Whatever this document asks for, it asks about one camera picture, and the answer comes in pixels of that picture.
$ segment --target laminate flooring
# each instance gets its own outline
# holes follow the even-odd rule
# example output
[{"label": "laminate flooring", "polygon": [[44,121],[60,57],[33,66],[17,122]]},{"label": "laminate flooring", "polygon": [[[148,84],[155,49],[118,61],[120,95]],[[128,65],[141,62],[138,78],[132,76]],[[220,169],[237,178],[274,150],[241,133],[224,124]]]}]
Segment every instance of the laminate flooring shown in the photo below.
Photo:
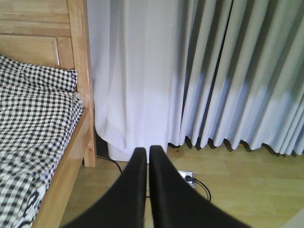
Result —
[{"label": "laminate flooring", "polygon": [[[282,156],[266,147],[251,151],[242,144],[231,150],[226,143],[199,150],[187,144],[169,147],[168,157],[208,186],[216,206],[254,228],[279,228],[304,208],[304,156]],[[127,164],[118,163],[122,169]],[[94,204],[119,175],[117,166],[104,159],[97,159],[95,168],[82,166],[61,225]],[[196,190],[205,196],[200,186]],[[149,199],[145,227],[153,227]]]}]

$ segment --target bed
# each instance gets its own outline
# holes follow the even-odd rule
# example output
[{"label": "bed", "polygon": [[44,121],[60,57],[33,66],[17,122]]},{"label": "bed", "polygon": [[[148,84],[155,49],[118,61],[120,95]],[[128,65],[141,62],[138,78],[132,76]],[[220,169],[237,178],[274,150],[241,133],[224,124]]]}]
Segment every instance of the bed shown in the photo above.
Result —
[{"label": "bed", "polygon": [[59,227],[79,167],[95,166],[85,0],[0,0],[0,54],[21,63],[75,69],[84,106],[32,227]]}]

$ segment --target black power cord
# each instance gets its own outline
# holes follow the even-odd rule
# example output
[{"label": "black power cord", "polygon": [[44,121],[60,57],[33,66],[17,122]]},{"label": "black power cord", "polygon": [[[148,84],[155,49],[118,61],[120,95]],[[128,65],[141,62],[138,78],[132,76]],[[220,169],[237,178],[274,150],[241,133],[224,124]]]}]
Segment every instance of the black power cord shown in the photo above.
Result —
[{"label": "black power cord", "polygon": [[203,183],[203,182],[201,182],[200,180],[198,180],[198,179],[196,179],[196,178],[194,178],[194,177],[191,177],[191,176],[185,176],[185,180],[187,181],[187,182],[189,182],[189,181],[191,181],[192,183],[197,183],[197,184],[199,184],[204,190],[205,190],[205,192],[206,192],[206,194],[207,194],[207,200],[209,201],[209,202],[211,202],[211,192],[210,192],[210,190],[208,189],[208,187]]},{"label": "black power cord", "polygon": [[122,171],[122,168],[120,168],[119,164],[118,164],[116,161],[114,161],[113,159],[111,159],[111,158],[106,158],[106,157],[102,157],[102,156],[99,156],[99,155],[97,155],[97,158],[105,159],[105,160],[108,160],[108,161],[110,161],[110,162],[115,163],[115,164],[117,165],[117,167],[118,167],[120,173],[123,172],[123,171]]}]

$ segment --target electrical outlet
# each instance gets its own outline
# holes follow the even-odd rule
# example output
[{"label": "electrical outlet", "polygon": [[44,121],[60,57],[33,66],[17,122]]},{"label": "electrical outlet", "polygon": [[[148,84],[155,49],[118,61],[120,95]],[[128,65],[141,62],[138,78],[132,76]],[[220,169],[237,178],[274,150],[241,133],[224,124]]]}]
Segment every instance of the electrical outlet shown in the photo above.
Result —
[{"label": "electrical outlet", "polygon": [[[185,170],[178,170],[179,174],[183,177],[183,179],[185,180],[186,176],[191,176],[193,177],[193,172],[192,171],[185,171]],[[192,181],[186,181],[191,187],[195,188],[195,182]]]}]

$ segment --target checkered bedsheet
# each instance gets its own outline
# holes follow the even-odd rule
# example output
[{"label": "checkered bedsheet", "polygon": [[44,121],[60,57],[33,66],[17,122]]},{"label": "checkered bedsheet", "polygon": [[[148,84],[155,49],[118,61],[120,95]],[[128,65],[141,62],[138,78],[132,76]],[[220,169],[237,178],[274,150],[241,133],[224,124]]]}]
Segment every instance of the checkered bedsheet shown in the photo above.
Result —
[{"label": "checkered bedsheet", "polygon": [[0,55],[0,227],[31,227],[81,117],[77,72]]}]

